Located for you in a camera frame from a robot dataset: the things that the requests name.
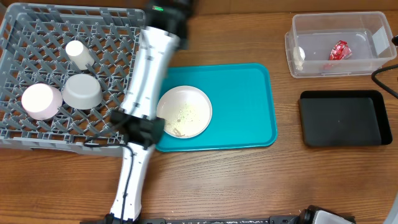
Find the white napkin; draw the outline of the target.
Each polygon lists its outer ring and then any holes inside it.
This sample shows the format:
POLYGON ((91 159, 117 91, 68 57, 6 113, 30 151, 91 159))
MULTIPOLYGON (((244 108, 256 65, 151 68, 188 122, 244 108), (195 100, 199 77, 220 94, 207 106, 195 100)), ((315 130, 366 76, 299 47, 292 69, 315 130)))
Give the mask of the white napkin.
POLYGON ((303 63, 305 60, 305 52, 301 47, 293 49, 294 65, 297 70, 303 70, 303 63))

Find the grey bowl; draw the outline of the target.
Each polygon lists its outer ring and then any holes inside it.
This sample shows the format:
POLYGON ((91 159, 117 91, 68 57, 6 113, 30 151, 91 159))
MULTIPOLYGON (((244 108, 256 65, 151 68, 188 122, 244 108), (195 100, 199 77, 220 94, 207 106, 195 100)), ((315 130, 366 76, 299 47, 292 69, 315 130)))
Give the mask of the grey bowl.
POLYGON ((62 91, 64 102, 72 108, 88 110, 98 106, 103 100, 99 81, 88 74, 71 76, 62 91))

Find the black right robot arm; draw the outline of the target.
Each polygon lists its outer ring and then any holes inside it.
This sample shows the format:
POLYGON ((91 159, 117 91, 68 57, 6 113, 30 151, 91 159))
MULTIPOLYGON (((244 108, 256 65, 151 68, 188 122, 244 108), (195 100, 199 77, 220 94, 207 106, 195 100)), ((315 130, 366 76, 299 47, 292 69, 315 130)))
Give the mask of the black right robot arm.
MULTIPOLYGON (((354 216, 341 216, 330 210, 310 205, 289 224, 357 224, 354 216)), ((383 224, 397 224, 397 195, 383 224)))

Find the white cup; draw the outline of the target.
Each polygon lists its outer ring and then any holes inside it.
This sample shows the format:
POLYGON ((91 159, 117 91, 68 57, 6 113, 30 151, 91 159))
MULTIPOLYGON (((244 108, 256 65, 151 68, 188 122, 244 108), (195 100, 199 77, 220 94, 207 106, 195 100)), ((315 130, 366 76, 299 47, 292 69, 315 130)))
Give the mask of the white cup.
POLYGON ((79 40, 69 42, 65 50, 69 59, 74 62, 80 70, 87 70, 86 65, 92 66, 95 62, 90 55, 89 49, 79 40))

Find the grey plastic dish rack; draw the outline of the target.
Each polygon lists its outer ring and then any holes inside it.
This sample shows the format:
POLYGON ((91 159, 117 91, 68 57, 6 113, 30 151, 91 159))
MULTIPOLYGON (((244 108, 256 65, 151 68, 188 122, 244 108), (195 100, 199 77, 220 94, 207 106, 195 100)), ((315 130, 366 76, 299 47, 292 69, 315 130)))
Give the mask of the grey plastic dish rack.
POLYGON ((117 132, 100 136, 94 149, 83 142, 109 129, 111 112, 123 102, 144 18, 140 9, 11 4, 1 24, 1 147, 121 156, 116 144, 123 137, 117 132), (65 50, 73 40, 93 57, 88 71, 99 81, 103 99, 88 110, 63 104, 52 118, 37 121, 23 108, 22 95, 36 83, 62 90, 80 72, 65 50))

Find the white pink bowl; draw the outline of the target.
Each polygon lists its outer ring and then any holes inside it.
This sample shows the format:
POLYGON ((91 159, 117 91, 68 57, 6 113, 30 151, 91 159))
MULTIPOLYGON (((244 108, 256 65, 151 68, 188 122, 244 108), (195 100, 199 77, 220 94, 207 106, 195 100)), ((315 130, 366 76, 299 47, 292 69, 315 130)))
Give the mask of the white pink bowl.
POLYGON ((22 107, 33 119, 46 120, 58 113, 62 106, 61 92, 44 83, 37 83, 28 87, 21 98, 22 107))

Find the large white plate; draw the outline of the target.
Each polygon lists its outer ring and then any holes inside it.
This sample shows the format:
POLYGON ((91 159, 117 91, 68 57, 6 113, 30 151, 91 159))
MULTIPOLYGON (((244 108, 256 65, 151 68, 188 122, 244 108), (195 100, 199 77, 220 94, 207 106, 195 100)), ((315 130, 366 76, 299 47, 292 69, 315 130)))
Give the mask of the large white plate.
POLYGON ((193 138, 208 127, 213 108, 210 99, 193 86, 177 86, 162 95, 157 116, 165 120, 164 131, 180 139, 193 138))

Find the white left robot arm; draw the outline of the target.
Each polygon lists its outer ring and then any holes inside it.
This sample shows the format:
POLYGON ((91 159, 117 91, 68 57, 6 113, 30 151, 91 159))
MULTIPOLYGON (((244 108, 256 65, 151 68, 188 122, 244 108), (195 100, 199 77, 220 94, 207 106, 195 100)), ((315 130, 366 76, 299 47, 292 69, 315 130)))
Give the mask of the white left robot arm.
POLYGON ((149 1, 139 35, 139 50, 121 111, 111 121, 124 134, 123 163, 116 198, 106 223, 139 223, 147 166, 163 134, 156 115, 160 89, 174 53, 187 46, 194 0, 149 1))

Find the red snack wrapper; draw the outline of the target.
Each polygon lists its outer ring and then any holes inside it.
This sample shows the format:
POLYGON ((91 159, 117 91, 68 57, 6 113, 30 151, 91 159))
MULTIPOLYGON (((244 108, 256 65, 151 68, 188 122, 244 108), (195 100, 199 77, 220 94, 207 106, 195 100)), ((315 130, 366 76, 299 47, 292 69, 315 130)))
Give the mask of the red snack wrapper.
POLYGON ((352 55, 352 50, 348 47, 348 43, 339 40, 332 48, 329 56, 329 60, 344 60, 352 55))

